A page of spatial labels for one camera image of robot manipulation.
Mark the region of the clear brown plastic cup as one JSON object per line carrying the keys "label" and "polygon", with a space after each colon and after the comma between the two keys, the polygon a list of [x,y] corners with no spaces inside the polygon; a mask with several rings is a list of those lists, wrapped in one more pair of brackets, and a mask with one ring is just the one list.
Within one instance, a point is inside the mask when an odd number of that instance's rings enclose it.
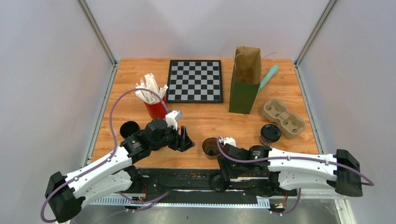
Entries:
{"label": "clear brown plastic cup", "polygon": [[266,138],[262,138],[262,137],[260,137],[260,142],[264,145],[264,146],[271,146],[274,142],[273,141],[270,141],[270,140],[267,140]]}

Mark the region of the black cup lid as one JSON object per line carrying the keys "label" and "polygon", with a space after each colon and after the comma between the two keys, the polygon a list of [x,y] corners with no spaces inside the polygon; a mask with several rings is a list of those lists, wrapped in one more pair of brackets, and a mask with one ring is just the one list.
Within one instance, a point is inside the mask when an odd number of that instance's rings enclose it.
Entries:
{"label": "black cup lid", "polygon": [[229,183],[221,175],[214,175],[210,178],[210,187],[216,192],[225,192],[229,187]]}
{"label": "black cup lid", "polygon": [[281,131],[274,124],[266,124],[260,130],[260,137],[277,142],[281,137]]}

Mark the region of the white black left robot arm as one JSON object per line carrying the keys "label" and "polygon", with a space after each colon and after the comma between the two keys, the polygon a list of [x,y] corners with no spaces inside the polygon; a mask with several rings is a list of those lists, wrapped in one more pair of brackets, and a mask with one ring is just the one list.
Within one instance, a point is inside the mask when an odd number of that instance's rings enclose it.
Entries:
{"label": "white black left robot arm", "polygon": [[64,223],[73,219],[85,206],[113,192],[139,192],[143,180],[133,164],[148,157],[153,150],[168,147],[184,152],[195,146],[186,127],[170,126],[154,119],[144,129],[135,128],[114,151],[76,171],[52,174],[45,192],[40,216],[46,223]]}

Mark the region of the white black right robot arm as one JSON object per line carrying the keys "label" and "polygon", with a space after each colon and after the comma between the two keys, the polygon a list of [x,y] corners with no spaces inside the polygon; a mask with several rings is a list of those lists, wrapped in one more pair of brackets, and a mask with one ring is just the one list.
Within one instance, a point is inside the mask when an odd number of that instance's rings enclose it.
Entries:
{"label": "white black right robot arm", "polygon": [[291,153],[268,146],[246,150],[222,145],[217,160],[222,177],[228,181],[243,174],[266,177],[269,193],[295,189],[334,189],[340,195],[363,195],[360,163],[344,149],[335,154]]}

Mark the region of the green paper bag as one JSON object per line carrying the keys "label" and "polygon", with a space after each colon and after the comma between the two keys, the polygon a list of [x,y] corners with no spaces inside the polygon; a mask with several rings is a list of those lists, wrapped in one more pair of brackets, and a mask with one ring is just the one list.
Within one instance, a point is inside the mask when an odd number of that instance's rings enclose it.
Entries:
{"label": "green paper bag", "polygon": [[261,82],[261,50],[238,46],[235,50],[229,112],[250,114]]}

